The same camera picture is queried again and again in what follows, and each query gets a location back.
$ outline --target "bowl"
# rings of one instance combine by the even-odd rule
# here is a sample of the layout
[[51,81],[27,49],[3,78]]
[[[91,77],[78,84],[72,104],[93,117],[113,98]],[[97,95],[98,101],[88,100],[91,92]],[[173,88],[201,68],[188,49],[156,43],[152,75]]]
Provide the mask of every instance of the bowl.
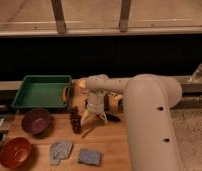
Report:
[[26,162],[31,150],[32,145],[26,138],[11,139],[1,149],[0,163],[6,168],[14,169]]
[[30,134],[43,132],[50,124],[50,112],[43,108],[36,108],[28,111],[22,120],[22,128]]

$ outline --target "black wall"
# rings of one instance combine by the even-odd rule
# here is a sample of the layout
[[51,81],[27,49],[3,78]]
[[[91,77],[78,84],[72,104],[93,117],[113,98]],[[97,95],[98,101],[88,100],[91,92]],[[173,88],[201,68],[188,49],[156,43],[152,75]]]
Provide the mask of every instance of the black wall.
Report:
[[29,74],[190,75],[202,62],[202,34],[0,38],[0,80]]

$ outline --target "red bowl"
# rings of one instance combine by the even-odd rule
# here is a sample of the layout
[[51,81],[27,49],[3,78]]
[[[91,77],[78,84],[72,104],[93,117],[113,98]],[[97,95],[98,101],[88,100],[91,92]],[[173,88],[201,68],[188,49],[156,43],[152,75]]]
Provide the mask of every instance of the red bowl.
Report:
[[22,128],[30,134],[43,132],[50,124],[50,112],[43,108],[36,108],[28,111],[22,120]]
[[11,139],[1,149],[0,163],[6,168],[14,169],[26,162],[31,151],[32,145],[26,138]]

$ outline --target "gray sponge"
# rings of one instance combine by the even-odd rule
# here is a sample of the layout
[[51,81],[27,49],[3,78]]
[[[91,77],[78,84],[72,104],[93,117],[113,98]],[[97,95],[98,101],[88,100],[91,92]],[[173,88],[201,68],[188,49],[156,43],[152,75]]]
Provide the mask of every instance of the gray sponge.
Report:
[[101,153],[97,151],[88,150],[85,148],[81,149],[78,157],[78,163],[100,166],[100,162],[101,162]]
[[57,166],[60,160],[69,158],[72,151],[72,141],[56,141],[50,147],[50,165]]

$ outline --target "brown object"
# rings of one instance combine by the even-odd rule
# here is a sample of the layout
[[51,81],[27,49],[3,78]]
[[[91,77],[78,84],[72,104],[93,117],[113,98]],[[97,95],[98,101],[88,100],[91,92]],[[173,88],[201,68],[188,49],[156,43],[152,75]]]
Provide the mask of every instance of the brown object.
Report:
[[95,127],[91,127],[88,130],[86,130],[86,132],[82,135],[82,138],[85,138],[93,129],[95,129]]
[[14,138],[7,142],[0,152],[2,166],[14,169],[24,164],[32,150],[30,142],[22,137]]
[[78,114],[78,107],[76,106],[72,108],[72,112],[70,114],[70,122],[73,132],[75,134],[80,134],[82,132],[81,116]]
[[67,29],[64,19],[62,2],[61,0],[51,0],[51,2],[58,34],[65,34]]
[[51,115],[48,110],[39,108],[28,111],[22,120],[22,128],[30,134],[43,132],[51,122]]
[[68,87],[64,87],[63,88],[63,92],[62,92],[62,102],[66,103],[67,100],[67,91],[68,91]]
[[119,28],[121,32],[128,31],[129,14],[131,8],[131,0],[122,0]]
[[109,110],[109,96],[108,94],[106,94],[104,96],[104,111],[108,111]]

